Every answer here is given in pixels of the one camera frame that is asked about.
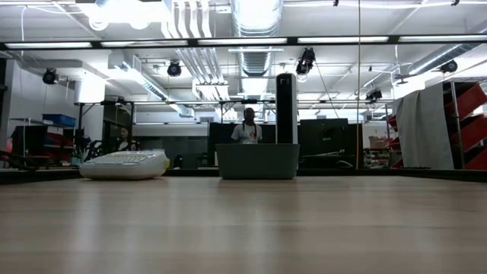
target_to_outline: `wooden table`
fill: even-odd
[[[0,273],[485,273],[487,185],[407,177],[0,186]]]

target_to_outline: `ceiling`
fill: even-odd
[[[487,5],[458,5],[438,6],[430,8],[362,8],[360,10],[361,25],[359,27],[358,8],[341,6],[319,7],[292,7],[296,4],[316,4],[319,1],[285,1],[282,12],[282,22],[279,35],[281,36],[332,36],[332,35],[385,35],[385,34],[448,34],[469,33],[469,29],[482,23],[487,14]],[[421,1],[368,1],[362,4],[397,5],[418,4]],[[428,4],[451,2],[450,0],[430,0]],[[210,1],[210,26],[215,37],[231,37],[231,14],[220,12],[228,7],[228,1]],[[60,12],[55,6],[42,6],[41,11],[33,6],[24,9],[24,6],[0,5],[0,40],[19,41],[22,39],[22,21],[24,25],[24,40],[126,40],[139,38],[163,39],[161,26],[152,23],[144,30],[135,30],[128,24],[111,24],[106,30],[97,32],[89,30],[88,19],[84,14],[55,14]],[[70,12],[79,11],[75,5],[63,5]],[[433,52],[441,45],[401,45],[395,46],[361,46],[360,58],[358,46],[315,46],[314,52],[320,72],[313,68],[308,80],[298,84],[300,98],[306,100],[328,99],[329,95],[336,99],[354,99],[354,92],[358,86],[369,82],[390,65],[396,63],[408,64],[420,60]],[[282,47],[283,51],[274,54],[272,75],[282,72],[281,64],[285,70],[294,71],[297,58],[302,53],[302,46]],[[83,51],[38,51],[30,55],[38,59],[79,59],[99,69],[108,76],[108,94],[121,94],[126,97],[140,97],[146,91],[140,85],[126,79],[112,77],[107,69],[109,50],[83,50]],[[195,100],[191,92],[193,78],[183,67],[183,74],[177,78],[170,78],[167,73],[168,62],[176,59],[174,49],[134,49],[125,50],[126,56],[137,55],[143,62],[143,68],[153,81],[167,89],[170,96],[176,100]],[[236,54],[229,53],[228,48],[217,48],[218,61],[222,67],[225,80],[229,84],[229,94],[235,96],[240,90],[239,70]],[[459,72],[462,77],[468,77],[466,70],[472,65],[487,59],[487,46],[482,45],[467,53],[456,61],[459,63]],[[472,75],[485,76],[479,67]],[[430,73],[429,78],[442,78],[438,73]],[[269,79],[267,93],[275,90],[273,79]],[[390,81],[378,83],[382,87],[385,98],[392,97]]]

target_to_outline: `white shirt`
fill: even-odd
[[[231,138],[240,144],[256,144],[262,140],[262,128],[258,125],[249,126],[247,124],[244,128],[244,125],[240,124],[235,126]]]

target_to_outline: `man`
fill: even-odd
[[[262,140],[262,128],[253,121],[255,112],[248,107],[243,111],[243,123],[235,126],[231,138],[240,144],[256,144]]]

